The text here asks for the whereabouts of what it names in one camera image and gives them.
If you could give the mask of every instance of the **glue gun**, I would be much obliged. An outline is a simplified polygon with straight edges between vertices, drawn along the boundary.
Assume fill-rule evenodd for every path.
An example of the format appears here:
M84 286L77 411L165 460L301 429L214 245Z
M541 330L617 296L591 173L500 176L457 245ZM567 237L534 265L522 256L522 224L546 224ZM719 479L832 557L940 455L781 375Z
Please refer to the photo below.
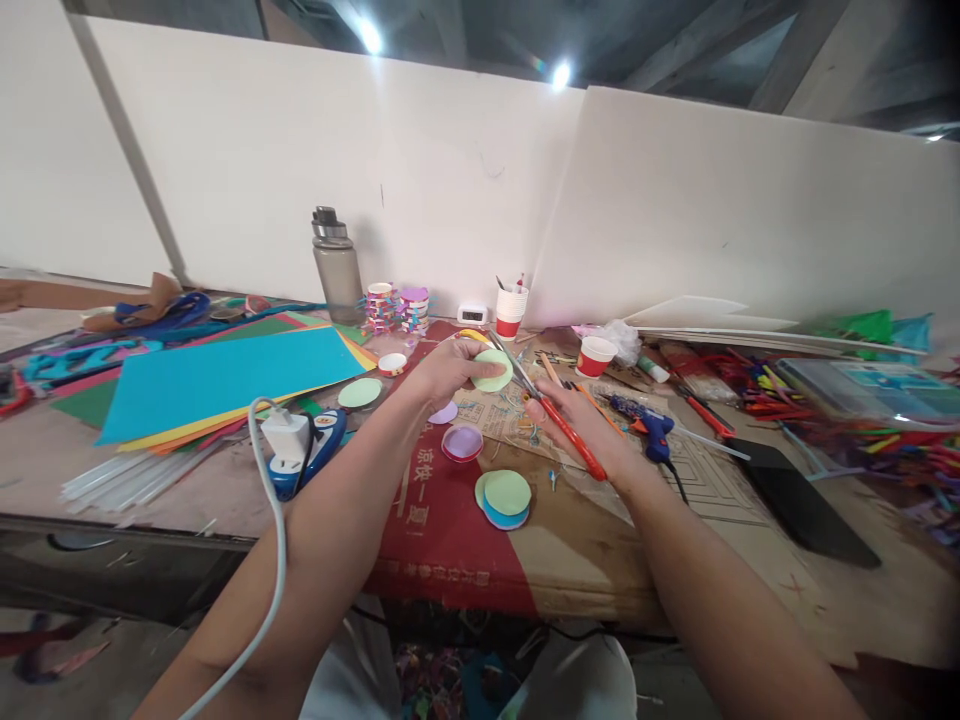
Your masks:
M673 418L655 413L650 408L622 395L605 395L604 397L614 410L633 420L631 430L647 436L644 455L650 461L660 464L670 460L667 435L673 430L675 424Z

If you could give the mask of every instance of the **white wall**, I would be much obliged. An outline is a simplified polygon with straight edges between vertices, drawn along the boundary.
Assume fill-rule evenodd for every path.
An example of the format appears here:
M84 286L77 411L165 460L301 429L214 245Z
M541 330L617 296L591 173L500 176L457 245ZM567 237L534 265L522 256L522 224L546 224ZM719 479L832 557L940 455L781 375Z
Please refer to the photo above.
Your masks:
M960 338L960 145L590 88L527 321L678 295L806 321L934 311Z
M323 295L310 213L336 207L366 283L452 313L532 273L583 91L90 18L202 286Z
M131 284L168 267L59 0L0 2L0 265Z

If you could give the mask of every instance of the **stack of paper cups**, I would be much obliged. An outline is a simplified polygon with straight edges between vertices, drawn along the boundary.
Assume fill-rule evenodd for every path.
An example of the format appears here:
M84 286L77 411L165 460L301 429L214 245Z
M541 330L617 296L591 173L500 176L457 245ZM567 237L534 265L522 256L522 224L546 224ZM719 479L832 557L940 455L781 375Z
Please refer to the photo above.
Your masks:
M429 305L430 292L426 288L405 288L401 291L400 328L408 333L426 334Z
M393 285L373 283L367 286L367 328L374 335L390 332L396 321L396 300Z
M497 335L504 340L517 337L529 295L527 288L516 285L507 290L497 290Z

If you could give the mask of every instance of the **white cable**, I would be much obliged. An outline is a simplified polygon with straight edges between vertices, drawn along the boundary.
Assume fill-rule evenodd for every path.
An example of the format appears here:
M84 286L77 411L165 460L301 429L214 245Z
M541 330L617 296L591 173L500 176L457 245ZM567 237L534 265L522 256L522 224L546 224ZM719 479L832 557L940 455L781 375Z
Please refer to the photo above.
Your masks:
M283 510L280 508L280 502L277 500L277 494L274 492L273 484L270 482L270 475L267 473L267 461L263 458L263 448L260 447L260 436L257 433L257 408L261 403L268 403L275 410L280 410L280 406L267 397L258 397L250 403L250 409L247 412L247 423L250 429L250 443L253 446L253 456L257 459L257 468L260 470L260 480L263 481L263 490L267 493L267 501L270 503L270 509L273 511L273 519L277 528L277 584L273 590L273 600L270 602L270 609L267 610L267 616L263 619L260 629L253 636L253 640L247 645L247 648L240 653L239 657L233 661L233 665L227 668L227 671L220 676L210 689L207 690L200 699L197 700L190 709L180 716L180 720L191 720L195 718L207 704L216 697L217 693L223 690L224 686L230 682L234 675L239 672L250 656L256 651L263 640L264 635L270 630L273 619L277 616L277 610L280 609L280 600L283 597L283 586L287 580L287 533L283 524Z

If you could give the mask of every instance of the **gray water bottle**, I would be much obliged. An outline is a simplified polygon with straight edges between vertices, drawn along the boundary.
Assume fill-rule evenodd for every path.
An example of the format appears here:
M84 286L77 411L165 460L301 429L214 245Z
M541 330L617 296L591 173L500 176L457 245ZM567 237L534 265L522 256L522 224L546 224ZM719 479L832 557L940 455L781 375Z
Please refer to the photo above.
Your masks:
M347 226L337 220L337 211L331 207L319 205L313 212L313 257L330 319L341 325L360 325L363 286L357 251L347 237Z

